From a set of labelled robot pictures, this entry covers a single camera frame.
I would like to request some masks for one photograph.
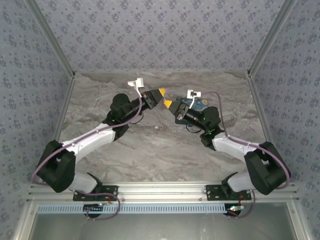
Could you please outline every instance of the white plug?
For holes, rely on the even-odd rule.
[[[140,98],[141,93],[139,92],[139,88],[144,87],[144,79],[143,78],[137,78],[135,81],[128,81],[128,85],[131,87],[134,87],[134,89],[139,93]]]
[[[200,91],[193,91],[192,89],[188,89],[187,93],[186,93],[186,98],[187,99],[192,99],[192,102],[189,106],[189,108],[191,109],[192,106],[195,103],[195,98],[200,98],[201,97],[201,92]]]

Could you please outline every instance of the blue patterned wall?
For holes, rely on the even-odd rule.
[[[0,239],[9,240],[69,77],[23,0],[1,0],[0,23]]]
[[[254,77],[268,123],[320,239],[320,2],[297,5]]]
[[[37,0],[73,70],[247,70],[284,0]]]

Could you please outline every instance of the marble table surface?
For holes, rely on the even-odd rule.
[[[261,143],[264,134],[247,80],[234,72],[119,72],[78,73],[62,127],[60,141],[70,140],[95,128],[110,110],[114,95],[137,94],[128,81],[143,78],[141,92],[165,88],[165,98],[186,97],[187,89],[215,90],[222,99],[229,134]],[[218,106],[214,94],[206,95],[209,106]],[[143,120],[130,124],[123,137],[84,157],[76,169],[103,182],[221,181],[243,171],[243,162],[203,146],[200,133],[187,132],[175,124],[164,104],[144,112]]]

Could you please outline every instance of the purple cable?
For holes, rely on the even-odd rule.
[[[255,208],[255,205],[256,205],[256,194],[255,192],[252,190],[252,195],[253,195],[253,203],[252,203],[252,207],[250,208],[250,210],[245,214],[245,215],[242,215],[242,216],[238,216],[237,214],[235,214],[234,212],[232,211],[227,211],[228,213],[234,215],[234,218],[237,218],[237,219],[243,219],[245,218],[246,216],[248,216],[249,214],[252,213],[252,211],[254,210]]]
[[[110,197],[113,197],[116,199],[116,201],[118,202],[118,208],[116,209],[115,213],[112,214],[111,216],[107,216],[107,217],[102,217],[102,218],[92,218],[92,217],[89,217],[89,212],[91,209],[94,208],[94,206],[91,206],[88,208],[88,210],[86,211],[85,215],[86,217],[88,218],[88,220],[93,220],[93,221],[103,221],[103,220],[108,220],[108,219],[112,219],[114,218],[115,216],[118,215],[119,211],[120,211],[120,206],[121,206],[121,203],[120,203],[120,199],[112,194],[112,193],[107,193],[107,192],[103,192],[103,193],[86,193],[84,191],[79,191],[77,190],[78,193],[81,193],[81,194],[84,194],[84,195],[87,195],[87,196],[110,196]]]
[[[286,187],[288,187],[289,183],[290,183],[290,176],[289,176],[289,172],[288,170],[286,169],[285,165],[280,161],[280,159],[275,156],[272,152],[260,147],[259,145],[255,145],[255,144],[248,144],[248,142],[246,141],[240,141],[238,139],[234,139],[232,138],[232,136],[229,136],[228,133],[227,133],[227,129],[225,127],[225,123],[224,123],[224,117],[223,117],[223,114],[222,114],[222,103],[221,103],[221,98],[220,98],[220,95],[218,92],[216,91],[207,91],[207,92],[204,92],[202,95],[207,95],[207,94],[216,94],[217,97],[218,97],[218,100],[219,100],[219,108],[220,108],[220,116],[221,116],[221,122],[222,122],[222,126],[223,126],[223,130],[224,130],[224,134],[225,136],[230,139],[232,142],[236,143],[236,144],[240,144],[240,145],[243,145],[243,146],[249,146],[249,147],[252,147],[252,148],[256,148],[256,149],[259,149],[261,150],[262,152],[268,154],[269,156],[271,156],[279,165],[280,167],[282,168],[282,170],[284,171],[284,174],[285,174],[285,185],[281,186],[281,187],[277,187],[276,189],[285,189]]]
[[[113,129],[113,128],[118,128],[118,127],[122,127],[124,125],[127,125],[129,123],[131,123],[133,120],[135,120],[135,118],[139,115],[139,113],[141,112],[141,108],[142,108],[142,100],[141,100],[141,97],[140,97],[140,93],[138,92],[138,90],[135,90],[137,93],[138,93],[138,99],[139,99],[139,109],[138,111],[136,112],[136,114],[133,116],[133,118],[131,118],[130,120],[124,122],[124,123],[121,123],[121,124],[117,124],[117,125],[113,125],[113,126],[106,126],[106,127],[103,127],[101,128],[99,131],[104,131],[104,130],[107,130],[107,129]],[[91,133],[88,133],[87,135],[84,135],[83,137],[80,137],[78,140],[75,140],[74,142],[72,143],[69,143],[61,148],[59,148],[58,150],[54,151],[53,153],[51,153],[45,160],[43,160],[43,162],[41,162],[39,164],[39,166],[35,169],[35,171],[33,172],[32,176],[31,176],[31,181],[33,184],[38,184],[38,185],[47,185],[46,183],[42,183],[42,182],[37,182],[35,181],[35,177],[37,175],[37,173],[39,172],[39,170],[52,158],[54,157],[55,155],[57,155],[58,153],[62,152],[63,150],[69,148],[72,146],[72,144],[77,144],[79,142],[81,142],[82,140],[84,139],[87,139],[89,137],[91,137],[92,135],[95,135],[97,134],[96,131],[93,131]]]

